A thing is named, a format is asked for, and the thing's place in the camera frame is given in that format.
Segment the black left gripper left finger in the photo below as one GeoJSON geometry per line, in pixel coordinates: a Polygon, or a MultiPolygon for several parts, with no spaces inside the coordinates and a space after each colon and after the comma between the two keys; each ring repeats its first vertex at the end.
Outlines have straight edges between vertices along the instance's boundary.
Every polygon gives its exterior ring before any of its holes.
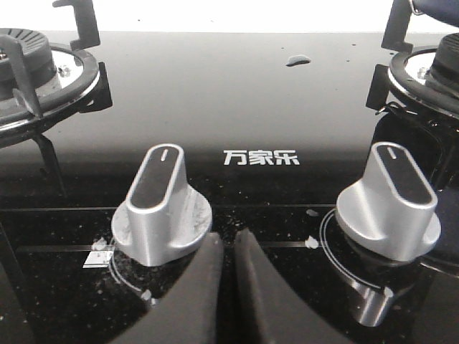
{"type": "Polygon", "coordinates": [[[214,343],[224,246],[208,233],[193,260],[154,309],[114,343],[214,343]]]}

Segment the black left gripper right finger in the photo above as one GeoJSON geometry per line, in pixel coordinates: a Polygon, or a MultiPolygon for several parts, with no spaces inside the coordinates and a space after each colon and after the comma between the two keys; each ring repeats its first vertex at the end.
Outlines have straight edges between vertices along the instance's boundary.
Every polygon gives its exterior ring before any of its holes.
{"type": "Polygon", "coordinates": [[[237,284],[255,343],[350,343],[302,301],[248,229],[235,238],[237,284]]]}

